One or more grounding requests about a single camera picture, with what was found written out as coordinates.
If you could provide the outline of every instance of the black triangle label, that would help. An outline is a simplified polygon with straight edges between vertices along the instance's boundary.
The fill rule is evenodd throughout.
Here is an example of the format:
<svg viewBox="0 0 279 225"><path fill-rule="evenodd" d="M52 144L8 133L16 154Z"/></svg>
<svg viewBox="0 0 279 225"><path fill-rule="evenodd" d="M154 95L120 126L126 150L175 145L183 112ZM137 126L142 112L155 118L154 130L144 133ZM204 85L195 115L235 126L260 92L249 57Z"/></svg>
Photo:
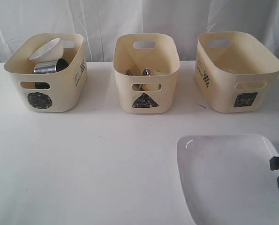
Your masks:
<svg viewBox="0 0 279 225"><path fill-rule="evenodd" d="M142 93L141 96L136 99L132 105L133 108L153 108L159 106L150 96L146 93Z"/></svg>

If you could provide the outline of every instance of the black square label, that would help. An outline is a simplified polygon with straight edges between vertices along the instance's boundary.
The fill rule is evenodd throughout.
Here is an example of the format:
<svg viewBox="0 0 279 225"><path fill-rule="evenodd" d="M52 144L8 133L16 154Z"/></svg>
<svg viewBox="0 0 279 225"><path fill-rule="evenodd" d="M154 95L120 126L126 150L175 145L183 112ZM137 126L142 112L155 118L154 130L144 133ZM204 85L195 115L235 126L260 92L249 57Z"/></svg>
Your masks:
<svg viewBox="0 0 279 225"><path fill-rule="evenodd" d="M236 97L234 107L251 106L258 95L258 92L242 93Z"/></svg>

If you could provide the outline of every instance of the white table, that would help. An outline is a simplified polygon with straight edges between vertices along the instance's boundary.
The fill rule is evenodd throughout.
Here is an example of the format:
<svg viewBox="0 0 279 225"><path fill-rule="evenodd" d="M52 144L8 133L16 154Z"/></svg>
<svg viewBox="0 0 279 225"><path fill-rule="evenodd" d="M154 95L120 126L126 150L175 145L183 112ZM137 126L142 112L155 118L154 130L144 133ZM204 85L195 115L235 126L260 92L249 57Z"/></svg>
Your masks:
<svg viewBox="0 0 279 225"><path fill-rule="evenodd" d="M120 108L112 63L87 65L75 108L37 113L0 63L0 225L194 224L177 167L180 137L256 133L279 152L279 80L260 110L222 114L203 99L194 62L181 62L172 108L132 115Z"/></svg>

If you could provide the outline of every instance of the bin handle hole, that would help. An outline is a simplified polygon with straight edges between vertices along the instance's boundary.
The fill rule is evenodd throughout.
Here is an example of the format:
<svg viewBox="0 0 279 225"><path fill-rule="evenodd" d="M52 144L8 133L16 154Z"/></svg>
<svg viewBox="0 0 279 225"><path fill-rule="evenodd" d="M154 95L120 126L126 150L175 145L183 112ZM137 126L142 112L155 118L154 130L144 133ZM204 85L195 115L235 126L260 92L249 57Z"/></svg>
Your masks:
<svg viewBox="0 0 279 225"><path fill-rule="evenodd" d="M249 90L249 89L260 89L266 86L266 81L249 81L237 83L236 89L238 90Z"/></svg>
<svg viewBox="0 0 279 225"><path fill-rule="evenodd" d="M134 91L160 91L162 85L160 83L134 83L131 88Z"/></svg>
<svg viewBox="0 0 279 225"><path fill-rule="evenodd" d="M155 41L135 41L133 43L133 47L135 49L155 48L156 47L156 42Z"/></svg>
<svg viewBox="0 0 279 225"><path fill-rule="evenodd" d="M50 89L50 85L46 82L21 81L20 86L25 89Z"/></svg>
<svg viewBox="0 0 279 225"><path fill-rule="evenodd" d="M219 40L210 40L208 41L208 47L210 48L220 48L227 47L231 43L230 39L219 39Z"/></svg>

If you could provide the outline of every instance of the white bowl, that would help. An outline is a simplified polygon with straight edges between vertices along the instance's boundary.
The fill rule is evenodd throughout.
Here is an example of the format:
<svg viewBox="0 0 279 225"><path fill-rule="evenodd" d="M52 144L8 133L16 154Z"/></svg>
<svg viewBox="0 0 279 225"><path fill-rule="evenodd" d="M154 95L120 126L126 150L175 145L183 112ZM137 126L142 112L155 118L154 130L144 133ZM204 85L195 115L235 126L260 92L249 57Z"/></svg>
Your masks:
<svg viewBox="0 0 279 225"><path fill-rule="evenodd" d="M29 59L33 62L47 62L58 60L63 56L63 45L60 38L53 39L46 43L45 45L38 48Z"/></svg>

